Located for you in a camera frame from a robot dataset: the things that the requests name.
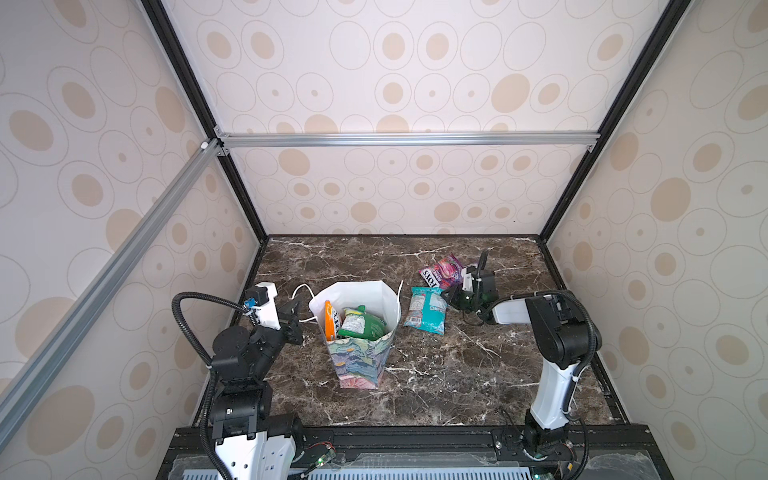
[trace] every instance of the patterned wallpaper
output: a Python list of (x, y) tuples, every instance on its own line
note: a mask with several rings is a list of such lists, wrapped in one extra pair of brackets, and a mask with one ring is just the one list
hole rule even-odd
[(268, 233), (538, 233), (584, 145), (233, 149)]
[(134, 4), (3, 5), (0, 390), (201, 138)]
[(706, 0), (549, 243), (678, 480), (768, 478), (768, 2)]
[[(202, 138), (132, 2), (5, 4), (0, 390)], [(255, 239), (236, 205), (212, 164), (0, 455), (0, 478), (154, 478), (205, 374), (178, 340), (170, 298), (238, 296)], [(187, 310), (207, 343), (228, 318), (205, 305)]]
[(596, 128), (665, 0), (167, 0), (225, 131)]
[[(235, 205), (208, 167), (0, 455), (0, 480), (154, 480), (207, 375), (170, 299), (240, 295), (256, 241)], [(210, 351), (231, 311), (189, 300), (182, 309)]]

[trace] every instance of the teal snack bag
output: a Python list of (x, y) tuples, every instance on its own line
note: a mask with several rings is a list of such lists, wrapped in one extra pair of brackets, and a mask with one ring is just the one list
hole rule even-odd
[(411, 306), (404, 325), (412, 326), (425, 332), (445, 333), (445, 309), (448, 305), (440, 297), (442, 289), (411, 287)]
[(373, 342), (384, 336), (386, 325), (384, 320), (376, 315), (366, 313), (366, 307), (361, 305), (356, 309), (344, 309), (344, 323), (337, 333), (339, 336), (351, 336)]

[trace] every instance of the black cable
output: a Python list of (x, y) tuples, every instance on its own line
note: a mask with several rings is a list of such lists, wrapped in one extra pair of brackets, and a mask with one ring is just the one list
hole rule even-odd
[(207, 302), (228, 306), (231, 309), (241, 312), (243, 315), (247, 315), (249, 309), (247, 309), (245, 306), (238, 305), (235, 302), (230, 302), (227, 299), (214, 295), (208, 295), (207, 293), (198, 292), (178, 293), (170, 302), (170, 311), (173, 312), (174, 318), (176, 319), (176, 323), (179, 325), (181, 332), (185, 337), (187, 337), (187, 341), (190, 343), (190, 345), (192, 345), (194, 351), (197, 352), (197, 355), (199, 355), (201, 359), (203, 359), (206, 367), (208, 367), (210, 370), (208, 386), (205, 389), (203, 405), (200, 409), (200, 443), (203, 444), (205, 455), (208, 457), (210, 462), (214, 464), (214, 467), (216, 467), (216, 470), (219, 472), (219, 475), (221, 475), (221, 478), (223, 480), (232, 480), (230, 471), (227, 469), (224, 462), (221, 461), (219, 455), (216, 454), (216, 449), (213, 445), (210, 444), (210, 438), (208, 437), (208, 416), (210, 415), (210, 407), (214, 402), (214, 393), (216, 392), (216, 384), (219, 381), (219, 376), (215, 370), (211, 369), (210, 364), (212, 360), (208, 355), (208, 352), (206, 352), (205, 348), (200, 344), (200, 340), (197, 339), (189, 324), (187, 324), (187, 321), (184, 318), (184, 314), (181, 312), (181, 300), (188, 298), (206, 300)]
[(194, 332), (190, 328), (189, 324), (187, 324), (187, 321), (184, 319), (184, 314), (181, 312), (181, 300), (187, 299), (187, 298), (193, 298), (196, 300), (206, 300), (207, 302), (213, 302), (218, 303), (220, 305), (228, 306), (231, 309), (235, 309), (239, 312), (241, 312), (243, 315), (248, 313), (248, 309), (242, 305), (238, 305), (235, 302), (230, 302), (227, 299), (220, 298), (218, 296), (214, 295), (208, 295), (207, 293), (198, 293), (198, 292), (181, 292), (178, 293), (174, 299), (170, 302), (170, 311), (174, 314), (174, 318), (176, 319), (176, 323), (178, 323), (179, 328), (181, 329), (181, 332), (184, 334), (185, 337), (187, 337), (187, 341), (192, 345), (192, 348), (195, 352), (197, 352), (197, 355), (200, 356), (201, 359), (203, 359), (203, 362), (206, 366), (210, 367), (210, 356), (208, 355), (208, 352), (205, 351), (205, 348), (200, 344), (200, 341), (195, 336)]
[(470, 325), (470, 326), (480, 326), (483, 323), (485, 323), (482, 320), (480, 320), (480, 323), (470, 323), (470, 322), (468, 322), (467, 321), (467, 316), (464, 314), (464, 311), (462, 311), (462, 322), (464, 322), (464, 323), (466, 323), (467, 325)]
[(581, 432), (584, 435), (584, 455), (581, 457), (578, 467), (573, 472), (573, 475), (568, 477), (568, 480), (576, 480), (581, 476), (581, 473), (587, 468), (587, 462), (589, 461), (589, 439), (587, 438), (587, 426), (582, 419), (575, 419), (575, 421), (581, 425)]
[(502, 414), (502, 418), (504, 418), (504, 430), (503, 430), (503, 436), (504, 440), (506, 442), (507, 437), (510, 435), (508, 434), (509, 429), (514, 429), (514, 438), (513, 444), (518, 445), (520, 442), (522, 442), (523, 435), (520, 433), (520, 429), (515, 425), (515, 421), (512, 420), (512, 415), (507, 412), (507, 409), (505, 409), (503, 406), (498, 407), (499, 413)]
[(307, 470), (304, 470), (303, 472), (288, 475), (287, 480), (304, 480), (315, 468), (317, 468), (317, 465), (312, 464), (311, 467), (309, 467)]
[(218, 380), (218, 374), (211, 370), (210, 378), (208, 379), (208, 387), (206, 387), (205, 396), (203, 397), (203, 408), (200, 412), (200, 443), (203, 444), (205, 455), (207, 455), (210, 462), (214, 464), (214, 467), (216, 467), (221, 478), (223, 480), (232, 480), (230, 471), (227, 469), (224, 462), (221, 461), (219, 455), (216, 454), (216, 449), (210, 444), (210, 438), (208, 437), (208, 416), (210, 414), (210, 406), (214, 401), (214, 393), (216, 392), (216, 383)]
[(483, 310), (480, 310), (478, 312), (478, 317), (480, 317), (480, 321), (482, 323), (485, 323), (485, 319), (486, 318), (490, 318), (490, 315), (493, 312), (494, 307), (496, 307), (499, 303), (506, 302), (507, 300), (512, 300), (512, 298), (508, 297), (508, 296), (504, 296), (504, 297), (496, 300), (494, 303), (491, 303), (490, 306), (487, 306)]

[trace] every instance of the green snack bag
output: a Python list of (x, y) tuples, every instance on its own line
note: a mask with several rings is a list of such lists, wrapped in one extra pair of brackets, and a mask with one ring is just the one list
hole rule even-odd
[(384, 336), (386, 324), (376, 315), (366, 313), (366, 307), (361, 305), (356, 309), (344, 309), (344, 323), (337, 333), (339, 336), (351, 336), (373, 342)]

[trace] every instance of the chip bag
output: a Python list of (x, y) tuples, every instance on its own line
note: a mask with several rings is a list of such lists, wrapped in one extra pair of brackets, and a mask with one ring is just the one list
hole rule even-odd
[(411, 287), (411, 306), (403, 325), (443, 335), (448, 304), (440, 297), (441, 292), (439, 288)]

